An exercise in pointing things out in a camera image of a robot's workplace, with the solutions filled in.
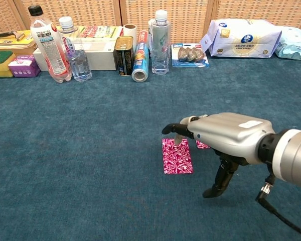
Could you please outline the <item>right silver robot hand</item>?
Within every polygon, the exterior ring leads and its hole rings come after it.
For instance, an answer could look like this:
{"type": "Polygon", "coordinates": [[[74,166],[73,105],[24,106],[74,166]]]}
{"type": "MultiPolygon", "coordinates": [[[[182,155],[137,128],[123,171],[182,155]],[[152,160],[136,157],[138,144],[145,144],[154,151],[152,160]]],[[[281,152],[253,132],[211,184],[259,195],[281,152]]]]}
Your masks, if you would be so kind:
{"type": "Polygon", "coordinates": [[[187,137],[208,145],[219,156],[214,184],[203,192],[204,198],[223,194],[238,166],[262,163],[259,147],[275,137],[270,121],[231,112],[186,117],[166,125],[162,134],[169,133],[176,134],[176,144],[187,137]]]}

